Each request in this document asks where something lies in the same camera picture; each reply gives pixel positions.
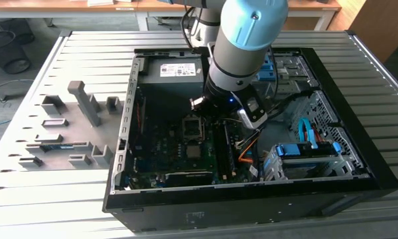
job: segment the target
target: gray fixture peg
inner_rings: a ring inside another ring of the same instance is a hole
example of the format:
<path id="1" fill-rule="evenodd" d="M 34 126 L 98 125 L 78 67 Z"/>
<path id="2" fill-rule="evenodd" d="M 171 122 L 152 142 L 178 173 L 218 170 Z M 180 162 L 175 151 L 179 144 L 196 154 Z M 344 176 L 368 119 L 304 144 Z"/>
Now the gray fixture peg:
<path id="1" fill-rule="evenodd" d="M 104 145 L 103 152 L 100 152 L 98 147 L 94 145 L 91 151 L 91 158 L 95 160 L 99 166 L 107 167 L 110 164 L 111 157 L 112 157 L 112 152 L 110 151 L 108 146 Z"/>
<path id="2" fill-rule="evenodd" d="M 79 168 L 82 166 L 86 166 L 86 165 L 91 164 L 91 161 L 86 157 L 85 154 L 70 154 L 67 161 L 71 164 L 71 166 L 75 167 L 75 168 Z"/>
<path id="3" fill-rule="evenodd" d="M 95 127 L 99 125 L 99 118 L 95 113 L 96 108 L 91 104 L 90 99 L 85 94 L 83 86 L 85 84 L 82 81 L 70 81 L 67 86 L 67 92 L 74 95 L 82 113 L 91 126 Z"/>
<path id="4" fill-rule="evenodd" d="M 41 107 L 47 115 L 59 115 L 58 108 L 63 105 L 65 103 L 61 101 L 58 96 L 43 96 Z"/>

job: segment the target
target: floor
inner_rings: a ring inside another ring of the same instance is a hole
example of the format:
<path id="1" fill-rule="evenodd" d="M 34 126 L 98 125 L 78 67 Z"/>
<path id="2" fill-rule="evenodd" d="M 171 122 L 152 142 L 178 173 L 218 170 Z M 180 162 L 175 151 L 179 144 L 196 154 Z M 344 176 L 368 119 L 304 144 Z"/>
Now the floor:
<path id="1" fill-rule="evenodd" d="M 138 30 L 134 15 L 118 18 L 55 18 L 54 27 L 46 27 L 41 18 L 27 19 L 30 29 L 35 36 L 34 42 L 23 45 L 22 48 L 30 59 L 31 66 L 27 71 L 15 75 L 7 75 L 0 69 L 0 84 L 9 80 L 34 79 L 47 53 L 53 47 L 61 30 L 73 31 L 135 31 Z M 178 20 L 164 20 L 167 25 L 156 25 L 154 19 L 148 19 L 150 30 L 179 30 Z M 386 67 L 398 79 L 398 49 L 386 62 Z M 6 95 L 5 103 L 0 103 L 0 122 L 10 120 L 21 103 L 25 92 L 29 89 L 30 82 L 14 82 L 0 87 L 0 92 Z M 6 124 L 0 125 L 0 139 L 6 129 Z"/>

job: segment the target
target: aluminum extrusion table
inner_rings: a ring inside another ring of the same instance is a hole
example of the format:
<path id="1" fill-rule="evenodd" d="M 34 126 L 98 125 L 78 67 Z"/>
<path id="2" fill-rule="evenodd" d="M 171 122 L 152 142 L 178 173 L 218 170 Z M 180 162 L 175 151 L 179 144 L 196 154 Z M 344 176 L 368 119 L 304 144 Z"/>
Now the aluminum extrusion table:
<path id="1" fill-rule="evenodd" d="M 134 236 L 110 214 L 100 212 L 107 169 L 63 170 L 66 164 L 57 162 L 62 160 L 58 157 L 49 159 L 46 170 L 26 170 L 15 162 L 18 155 L 26 154 L 25 141 L 43 132 L 38 122 L 46 115 L 37 105 L 39 95 L 57 94 L 71 105 L 74 98 L 66 86 L 70 80 L 82 80 L 86 93 L 93 93 L 98 102 L 107 96 L 123 100 L 134 48 L 183 46 L 180 33 L 174 31 L 71 32 L 57 39 L 0 141 L 0 238 Z M 282 32 L 274 47 L 283 46 L 315 49 L 398 178 L 398 82 L 358 38 L 344 32 Z M 75 117 L 69 125 L 78 120 L 85 119 Z M 102 134 L 96 141 L 99 127 L 78 125 L 85 127 L 85 135 L 91 135 L 95 144 L 115 144 L 116 134 Z M 115 123 L 102 127 L 114 131 L 118 126 Z M 85 135 L 62 132 L 63 138 Z M 398 238 L 398 191 L 328 218 L 139 234 L 146 238 L 232 238 L 234 235 L 291 239 Z"/>

